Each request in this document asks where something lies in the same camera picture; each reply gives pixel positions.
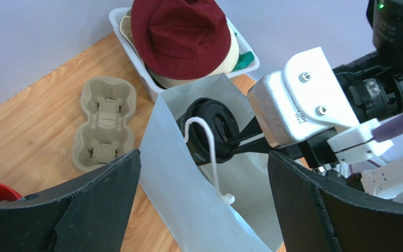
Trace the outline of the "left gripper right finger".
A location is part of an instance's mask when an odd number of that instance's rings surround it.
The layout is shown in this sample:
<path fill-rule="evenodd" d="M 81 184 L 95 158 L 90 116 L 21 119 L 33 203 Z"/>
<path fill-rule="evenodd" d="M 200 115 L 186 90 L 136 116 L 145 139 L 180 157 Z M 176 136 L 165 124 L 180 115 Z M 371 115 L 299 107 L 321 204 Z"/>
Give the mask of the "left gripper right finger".
<path fill-rule="evenodd" d="M 403 251 L 403 204 L 319 175 L 272 151 L 268 176 L 287 251 Z"/>

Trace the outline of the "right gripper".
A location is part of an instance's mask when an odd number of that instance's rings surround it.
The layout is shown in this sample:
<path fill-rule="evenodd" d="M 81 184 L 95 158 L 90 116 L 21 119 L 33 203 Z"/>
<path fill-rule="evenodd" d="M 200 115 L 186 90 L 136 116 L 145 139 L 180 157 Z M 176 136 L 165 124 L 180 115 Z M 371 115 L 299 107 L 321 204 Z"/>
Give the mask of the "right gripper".
<path fill-rule="evenodd" d="M 258 119 L 253 117 L 245 128 L 227 143 L 240 143 L 244 140 L 260 135 L 261 133 L 262 129 L 260 128 Z M 281 148 L 281 145 L 272 147 L 266 141 L 253 141 L 233 148 L 229 153 L 231 155 L 242 153 L 269 154 L 272 150 L 278 149 L 278 152 L 293 160 L 305 158 L 308 166 L 313 169 L 317 169 L 324 165 L 336 167 L 339 164 L 339 161 L 327 142 L 328 139 L 336 135 L 337 131 L 334 128 L 330 128 L 303 142 L 283 148 Z"/>

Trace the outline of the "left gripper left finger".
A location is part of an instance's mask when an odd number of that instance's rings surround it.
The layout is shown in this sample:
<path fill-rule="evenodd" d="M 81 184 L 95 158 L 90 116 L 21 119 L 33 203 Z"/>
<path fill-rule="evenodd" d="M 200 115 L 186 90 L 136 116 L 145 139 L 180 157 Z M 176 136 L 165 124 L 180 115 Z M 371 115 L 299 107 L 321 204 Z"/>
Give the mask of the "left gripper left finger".
<path fill-rule="evenodd" d="M 120 251 L 140 172 L 135 149 L 57 186 L 0 201 L 0 251 Z"/>

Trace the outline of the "white paper bag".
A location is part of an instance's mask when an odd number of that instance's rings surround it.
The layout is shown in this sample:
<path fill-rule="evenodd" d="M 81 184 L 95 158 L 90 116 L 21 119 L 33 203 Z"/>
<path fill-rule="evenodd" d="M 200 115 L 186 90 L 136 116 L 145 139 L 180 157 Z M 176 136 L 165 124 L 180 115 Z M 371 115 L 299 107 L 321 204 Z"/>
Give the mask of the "white paper bag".
<path fill-rule="evenodd" d="M 140 145 L 140 184 L 183 251 L 276 251 L 283 244 L 269 183 L 267 154 L 244 153 L 218 164 L 216 194 L 211 165 L 198 167 L 177 119 L 198 98 L 225 104 L 240 129 L 254 114 L 226 75 L 167 89 L 155 101 Z"/>

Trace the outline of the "brown translucent coffee cup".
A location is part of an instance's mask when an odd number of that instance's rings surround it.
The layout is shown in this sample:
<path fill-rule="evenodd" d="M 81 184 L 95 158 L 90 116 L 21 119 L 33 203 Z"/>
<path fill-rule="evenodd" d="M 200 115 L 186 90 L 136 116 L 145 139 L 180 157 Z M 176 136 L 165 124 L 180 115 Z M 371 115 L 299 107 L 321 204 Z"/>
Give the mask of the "brown translucent coffee cup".
<path fill-rule="evenodd" d="M 209 164 L 209 144 L 204 128 L 196 122 L 189 125 L 186 146 L 197 166 Z"/>

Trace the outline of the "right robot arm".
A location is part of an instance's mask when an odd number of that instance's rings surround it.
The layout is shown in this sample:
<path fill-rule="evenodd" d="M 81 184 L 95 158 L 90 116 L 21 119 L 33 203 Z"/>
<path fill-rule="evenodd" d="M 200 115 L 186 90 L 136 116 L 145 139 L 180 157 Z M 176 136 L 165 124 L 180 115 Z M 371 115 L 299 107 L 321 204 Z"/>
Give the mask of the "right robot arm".
<path fill-rule="evenodd" d="M 254 117 L 231 155 L 278 150 L 317 173 L 382 156 L 403 135 L 403 1 L 369 1 L 375 51 L 331 68 L 322 48 L 292 56 L 247 93 Z"/>

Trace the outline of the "green cloth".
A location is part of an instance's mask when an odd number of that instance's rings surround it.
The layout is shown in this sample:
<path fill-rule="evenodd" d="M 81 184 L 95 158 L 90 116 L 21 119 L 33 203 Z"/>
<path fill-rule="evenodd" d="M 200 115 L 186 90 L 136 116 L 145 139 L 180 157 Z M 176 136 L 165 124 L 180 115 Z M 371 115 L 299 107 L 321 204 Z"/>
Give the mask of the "green cloth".
<path fill-rule="evenodd" d="M 251 51 L 245 53 L 240 52 L 240 44 L 237 40 L 237 33 L 230 30 L 231 43 L 228 52 L 228 57 L 231 60 L 228 73 L 235 72 L 247 68 L 255 60 L 255 56 Z"/>

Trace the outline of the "stacked pulp cup carriers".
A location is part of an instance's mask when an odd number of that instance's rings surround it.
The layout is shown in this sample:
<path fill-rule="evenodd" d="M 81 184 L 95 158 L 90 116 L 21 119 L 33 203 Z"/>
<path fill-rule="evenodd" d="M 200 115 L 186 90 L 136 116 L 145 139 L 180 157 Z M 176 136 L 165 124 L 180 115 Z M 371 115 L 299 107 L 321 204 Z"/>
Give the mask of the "stacked pulp cup carriers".
<path fill-rule="evenodd" d="M 136 89 L 123 79 L 99 76 L 82 88 L 80 105 L 86 121 L 76 130 L 71 158 L 81 172 L 93 171 L 134 148 L 128 127 L 136 111 Z"/>

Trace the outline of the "white plastic basket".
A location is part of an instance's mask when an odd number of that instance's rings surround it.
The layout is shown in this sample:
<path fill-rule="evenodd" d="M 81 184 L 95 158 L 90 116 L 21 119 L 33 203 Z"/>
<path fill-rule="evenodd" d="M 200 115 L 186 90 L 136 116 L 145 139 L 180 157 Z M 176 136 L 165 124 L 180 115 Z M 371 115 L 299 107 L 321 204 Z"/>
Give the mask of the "white plastic basket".
<path fill-rule="evenodd" d="M 149 75 L 147 68 L 141 63 L 140 58 L 134 52 L 133 47 L 129 44 L 126 38 L 121 34 L 120 31 L 120 22 L 121 19 L 130 11 L 130 7 L 120 7 L 115 8 L 109 12 L 109 21 L 113 27 L 113 31 L 117 36 L 120 44 L 123 47 L 123 50 L 128 57 L 130 63 L 132 64 L 136 74 L 138 75 L 142 85 L 145 90 L 149 94 L 151 100 L 156 101 L 158 94 L 164 91 L 163 88 L 158 86 L 152 77 Z M 260 67 L 260 60 L 258 56 L 255 54 L 252 47 L 248 44 L 246 39 L 240 33 L 240 31 L 236 28 L 236 26 L 232 23 L 230 19 L 227 19 L 228 26 L 232 29 L 232 31 L 236 34 L 236 39 L 239 45 L 240 54 L 245 54 L 247 52 L 251 52 L 254 55 L 254 61 L 248 65 L 247 68 L 240 69 L 234 71 L 232 73 L 228 73 L 227 77 L 229 79 L 237 78 L 243 74 L 248 74 L 249 72 L 255 71 Z"/>

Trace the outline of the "maroon bucket hat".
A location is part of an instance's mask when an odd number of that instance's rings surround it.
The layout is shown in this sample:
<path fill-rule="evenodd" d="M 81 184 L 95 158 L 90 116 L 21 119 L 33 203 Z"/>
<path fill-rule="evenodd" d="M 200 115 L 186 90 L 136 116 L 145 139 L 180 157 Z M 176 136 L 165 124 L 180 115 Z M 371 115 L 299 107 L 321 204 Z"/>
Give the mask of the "maroon bucket hat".
<path fill-rule="evenodd" d="M 134 1 L 131 33 L 146 66 L 176 80 L 213 73 L 234 36 L 215 1 Z"/>

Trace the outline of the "beige hat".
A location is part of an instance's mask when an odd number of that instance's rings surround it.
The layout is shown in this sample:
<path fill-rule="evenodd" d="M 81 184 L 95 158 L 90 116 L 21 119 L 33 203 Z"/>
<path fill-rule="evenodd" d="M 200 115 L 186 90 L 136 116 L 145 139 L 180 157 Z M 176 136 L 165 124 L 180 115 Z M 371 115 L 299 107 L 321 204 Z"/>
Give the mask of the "beige hat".
<path fill-rule="evenodd" d="M 183 84 L 190 83 L 190 82 L 197 80 L 197 79 L 183 79 L 183 80 L 171 79 L 168 77 L 158 75 L 155 72 L 153 72 L 151 69 L 149 69 L 145 65 L 145 63 L 143 62 L 142 58 L 139 56 L 139 53 L 136 50 L 133 36 L 131 33 L 131 16 L 125 15 L 121 18 L 120 24 L 119 24 L 119 30 L 120 30 L 121 35 L 130 44 L 130 46 L 134 50 L 135 54 L 139 58 L 141 64 L 146 68 L 147 72 L 150 74 L 152 79 L 157 84 L 160 84 L 163 88 L 171 88 L 171 87 L 183 85 Z M 237 65 L 237 62 L 239 59 L 239 44 L 236 39 L 236 35 L 230 26 L 229 26 L 229 31 L 231 34 L 231 45 L 230 45 L 228 54 L 225 57 L 225 59 L 223 60 L 223 62 L 213 72 L 208 74 L 208 76 L 213 76 L 213 75 L 221 74 L 221 73 L 228 74 L 228 73 L 232 72 L 233 69 L 235 68 L 235 66 Z"/>

